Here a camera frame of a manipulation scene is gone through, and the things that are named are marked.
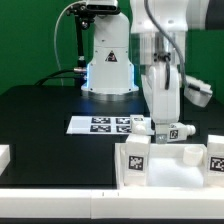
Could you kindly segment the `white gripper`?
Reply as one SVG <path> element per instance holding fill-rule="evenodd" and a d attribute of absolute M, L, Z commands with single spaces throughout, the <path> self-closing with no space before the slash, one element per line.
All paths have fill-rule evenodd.
<path fill-rule="evenodd" d="M 156 125 L 156 143 L 166 144 L 168 125 L 179 120 L 180 81 L 177 68 L 170 66 L 169 88 L 165 88 L 166 65 L 158 63 L 150 66 L 146 75 L 141 76 L 145 101 L 150 116 Z"/>

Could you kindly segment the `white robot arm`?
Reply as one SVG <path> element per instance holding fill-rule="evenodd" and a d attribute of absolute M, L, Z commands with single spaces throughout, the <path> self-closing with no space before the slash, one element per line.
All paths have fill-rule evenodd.
<path fill-rule="evenodd" d="M 169 126 L 180 116 L 180 95 L 204 107 L 211 87 L 186 75 L 186 32 L 224 30 L 224 0 L 130 0 L 133 19 L 118 8 L 118 0 L 85 0 L 94 23 L 94 53 L 87 65 L 82 91 L 97 98 L 136 92 L 134 68 L 128 58 L 129 36 L 139 38 L 139 63 L 144 98 L 160 144 L 170 138 Z"/>

